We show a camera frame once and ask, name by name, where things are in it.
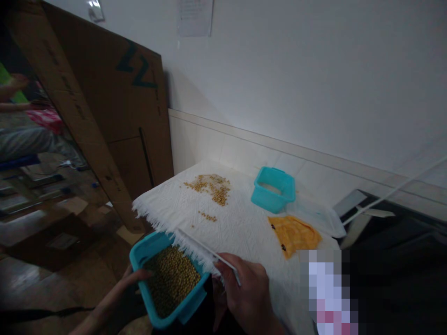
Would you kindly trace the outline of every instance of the container with soybeans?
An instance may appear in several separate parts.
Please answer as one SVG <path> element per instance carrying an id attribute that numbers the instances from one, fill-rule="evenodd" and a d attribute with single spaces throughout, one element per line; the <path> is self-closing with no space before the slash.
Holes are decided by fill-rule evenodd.
<path id="1" fill-rule="evenodd" d="M 171 236 L 154 232 L 130 252 L 134 271 L 150 270 L 153 275 L 139 282 L 144 304 L 155 328 L 166 328 L 175 319 L 186 323 L 206 296 L 203 284 L 209 274 L 197 261 L 172 246 Z"/>

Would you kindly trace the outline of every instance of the white wire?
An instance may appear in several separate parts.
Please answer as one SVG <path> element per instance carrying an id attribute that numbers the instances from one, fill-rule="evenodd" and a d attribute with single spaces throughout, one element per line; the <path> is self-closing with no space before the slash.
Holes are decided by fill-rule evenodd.
<path id="1" fill-rule="evenodd" d="M 385 200 L 386 198 L 388 198 L 389 196 L 393 195 L 395 192 L 397 192 L 398 190 L 400 190 L 402 187 L 404 187 L 406 184 L 412 182 L 414 179 L 416 179 L 417 177 L 419 177 L 420 175 L 424 174 L 425 172 L 427 172 L 428 170 L 431 170 L 432 168 L 434 168 L 435 166 L 438 166 L 439 164 L 441 164 L 443 161 L 447 160 L 447 156 L 441 158 L 440 160 L 436 161 L 435 163 L 433 163 L 432 165 L 430 165 L 429 167 L 423 169 L 422 171 L 418 172 L 416 175 L 414 175 L 411 178 L 408 178 L 407 180 L 405 180 L 404 182 L 400 183 L 398 186 L 396 186 L 395 188 L 393 188 L 390 192 L 388 192 L 386 195 L 384 195 L 383 197 L 377 199 L 376 201 L 373 201 L 372 203 L 370 203 L 368 206 L 363 207 L 361 210 L 359 210 L 356 214 L 354 214 L 353 216 L 351 216 L 349 219 L 347 219 L 345 222 L 343 222 L 343 226 L 346 226 L 348 223 L 350 223 L 352 220 L 354 220 L 357 216 L 359 216 L 360 214 L 362 214 L 363 212 L 365 212 L 367 209 L 370 209 L 372 206 L 377 205 L 379 202 L 382 202 L 383 200 Z"/>

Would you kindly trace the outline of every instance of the dried soybean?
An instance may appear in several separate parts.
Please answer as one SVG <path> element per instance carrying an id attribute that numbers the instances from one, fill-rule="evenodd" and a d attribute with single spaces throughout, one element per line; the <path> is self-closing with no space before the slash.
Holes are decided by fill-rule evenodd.
<path id="1" fill-rule="evenodd" d="M 149 292 L 160 318 L 169 316 L 200 281 L 200 275 L 178 247 L 169 246 L 144 264 L 154 275 Z"/>

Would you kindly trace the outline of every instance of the cardboard panel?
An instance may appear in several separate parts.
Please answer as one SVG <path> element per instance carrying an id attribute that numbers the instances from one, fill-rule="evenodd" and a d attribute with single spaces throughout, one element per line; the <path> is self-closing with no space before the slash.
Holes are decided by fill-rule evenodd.
<path id="1" fill-rule="evenodd" d="M 132 202 L 114 202 L 113 208 L 119 213 L 121 219 L 131 224 L 126 224 L 126 228 L 131 233 L 144 233 L 149 224 L 144 218 L 136 218 L 136 213 L 132 210 Z"/>
<path id="2" fill-rule="evenodd" d="M 16 8 L 6 16 L 5 23 L 66 122 L 109 199 L 113 204 L 117 201 L 126 203 L 116 207 L 123 223 L 129 231 L 144 232 L 143 222 L 135 219 L 135 214 L 130 214 L 131 198 L 126 186 L 85 99 L 85 92 L 78 85 L 71 64 L 41 5 L 18 1 Z M 70 43 L 79 45 L 77 40 Z M 84 74 L 92 78 L 91 73 Z M 92 88 L 93 92 L 89 94 L 95 94 L 101 88 Z"/>
<path id="3" fill-rule="evenodd" d="M 50 271 L 58 271 L 97 240 L 93 231 L 74 214 L 8 247 L 12 257 Z"/>
<path id="4" fill-rule="evenodd" d="M 142 134 L 154 184 L 174 175 L 160 55 L 43 4 L 107 143 Z"/>
<path id="5" fill-rule="evenodd" d="M 140 137 L 109 143 L 110 153 L 115 160 L 121 178 L 126 184 L 130 198 L 152 188 Z"/>

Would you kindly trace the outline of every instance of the paper sign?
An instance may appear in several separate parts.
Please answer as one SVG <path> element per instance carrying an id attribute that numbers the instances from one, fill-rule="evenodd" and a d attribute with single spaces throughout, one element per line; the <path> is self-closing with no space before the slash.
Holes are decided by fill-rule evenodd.
<path id="1" fill-rule="evenodd" d="M 213 0 L 177 0 L 177 6 L 179 36 L 211 36 Z"/>
<path id="2" fill-rule="evenodd" d="M 76 236 L 62 233 L 55 237 L 53 240 L 47 243 L 47 247 L 55 248 L 58 250 L 66 250 L 68 247 L 78 242 L 79 239 Z"/>
<path id="3" fill-rule="evenodd" d="M 79 215 L 83 210 L 85 210 L 87 205 L 88 202 L 80 197 L 66 199 L 58 203 L 59 207 L 65 208 L 67 211 L 74 213 L 75 215 Z"/>

